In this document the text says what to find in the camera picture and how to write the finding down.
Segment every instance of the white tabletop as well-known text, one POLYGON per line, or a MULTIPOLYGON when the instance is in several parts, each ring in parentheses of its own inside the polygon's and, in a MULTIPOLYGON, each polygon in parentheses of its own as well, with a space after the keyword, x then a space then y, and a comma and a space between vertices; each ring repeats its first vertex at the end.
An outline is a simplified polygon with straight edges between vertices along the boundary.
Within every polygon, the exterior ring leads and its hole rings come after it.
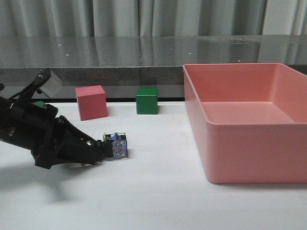
POLYGON ((184 102, 158 115, 108 103, 108 117, 82 122, 76 103, 54 105, 95 139, 125 132, 130 157, 46 170, 0 142, 1 230, 307 229, 307 184, 206 180, 184 102))

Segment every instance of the gray countertop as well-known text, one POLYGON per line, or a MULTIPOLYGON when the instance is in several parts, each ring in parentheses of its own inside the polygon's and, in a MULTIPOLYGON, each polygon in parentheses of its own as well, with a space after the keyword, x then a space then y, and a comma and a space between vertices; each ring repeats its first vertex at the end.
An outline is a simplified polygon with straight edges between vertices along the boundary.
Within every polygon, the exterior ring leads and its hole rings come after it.
POLYGON ((0 82, 6 96, 50 67, 64 85, 56 98, 95 84, 108 98, 133 98, 147 86, 160 97, 183 97, 183 64, 279 62, 307 73, 306 44, 307 35, 8 37, 0 39, 0 82))

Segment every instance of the red cube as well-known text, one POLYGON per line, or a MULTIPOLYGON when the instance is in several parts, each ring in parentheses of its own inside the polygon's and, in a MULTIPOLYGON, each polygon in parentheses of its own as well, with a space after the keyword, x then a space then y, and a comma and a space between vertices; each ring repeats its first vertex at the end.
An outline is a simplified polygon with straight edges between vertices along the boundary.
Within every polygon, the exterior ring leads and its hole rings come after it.
POLYGON ((75 90, 82 121, 107 116, 106 92, 101 85, 79 87, 75 90))

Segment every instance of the storage bin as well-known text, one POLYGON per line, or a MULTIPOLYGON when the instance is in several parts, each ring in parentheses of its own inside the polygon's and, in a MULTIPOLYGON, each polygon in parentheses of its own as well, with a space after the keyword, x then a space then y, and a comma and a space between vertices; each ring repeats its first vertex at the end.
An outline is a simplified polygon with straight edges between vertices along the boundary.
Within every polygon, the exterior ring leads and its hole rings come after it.
POLYGON ((307 182, 306 75, 279 63, 188 64, 183 71, 210 182, 307 182))

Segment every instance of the white curtain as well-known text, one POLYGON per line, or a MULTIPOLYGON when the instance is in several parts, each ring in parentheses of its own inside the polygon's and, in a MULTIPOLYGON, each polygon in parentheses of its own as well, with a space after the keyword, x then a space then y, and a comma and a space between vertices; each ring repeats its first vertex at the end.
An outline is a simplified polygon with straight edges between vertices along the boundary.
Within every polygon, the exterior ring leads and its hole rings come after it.
POLYGON ((0 37, 307 34, 307 0, 0 0, 0 37))

